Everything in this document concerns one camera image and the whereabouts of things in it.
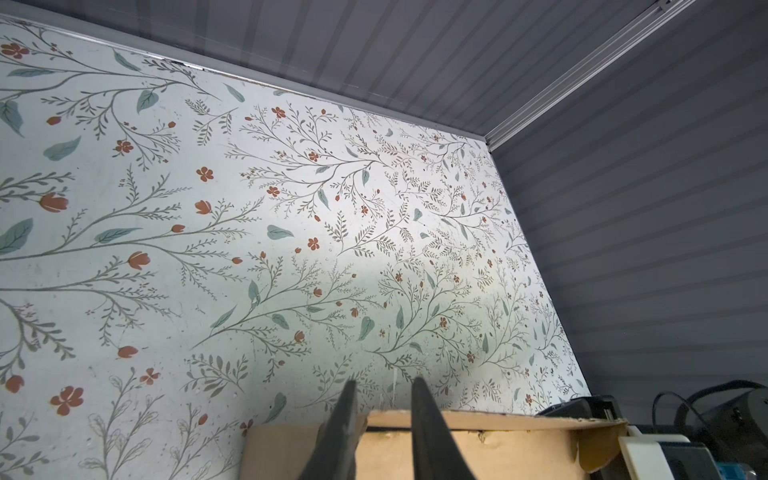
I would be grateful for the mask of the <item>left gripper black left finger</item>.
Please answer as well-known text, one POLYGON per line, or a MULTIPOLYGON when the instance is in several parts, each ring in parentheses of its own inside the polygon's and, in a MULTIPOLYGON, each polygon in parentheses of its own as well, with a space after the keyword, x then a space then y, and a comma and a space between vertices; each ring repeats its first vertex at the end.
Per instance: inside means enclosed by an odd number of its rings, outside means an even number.
POLYGON ((357 424, 357 382, 349 380, 299 478, 354 479, 357 424))

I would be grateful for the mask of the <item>brown cardboard box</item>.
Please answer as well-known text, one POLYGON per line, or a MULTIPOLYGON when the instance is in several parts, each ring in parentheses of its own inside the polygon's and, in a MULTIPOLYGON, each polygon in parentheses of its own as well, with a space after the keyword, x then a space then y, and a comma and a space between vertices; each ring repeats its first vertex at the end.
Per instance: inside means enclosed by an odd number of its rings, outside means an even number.
MULTIPOLYGON (((620 452, 624 420, 569 419, 472 411, 442 413, 478 479, 586 479, 620 452)), ((356 450, 357 478, 414 476, 411 415, 372 411, 356 450)), ((240 466, 243 479, 296 479, 319 438, 318 423, 263 425, 250 430, 240 466)))

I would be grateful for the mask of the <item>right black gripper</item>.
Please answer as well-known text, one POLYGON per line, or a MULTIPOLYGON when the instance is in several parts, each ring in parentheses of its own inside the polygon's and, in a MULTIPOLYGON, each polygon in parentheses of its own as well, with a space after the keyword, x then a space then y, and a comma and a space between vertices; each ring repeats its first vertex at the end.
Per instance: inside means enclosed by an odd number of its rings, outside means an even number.
POLYGON ((661 452, 674 479, 765 479, 767 477, 767 387, 733 380, 684 398, 661 392, 642 434, 680 434, 661 452))

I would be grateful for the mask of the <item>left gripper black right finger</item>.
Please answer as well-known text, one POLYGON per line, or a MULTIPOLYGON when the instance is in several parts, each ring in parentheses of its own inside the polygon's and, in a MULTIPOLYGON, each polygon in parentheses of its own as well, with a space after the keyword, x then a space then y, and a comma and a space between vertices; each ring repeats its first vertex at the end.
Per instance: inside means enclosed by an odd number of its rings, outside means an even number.
POLYGON ((411 435, 415 479, 474 479, 422 377, 412 382, 411 435))

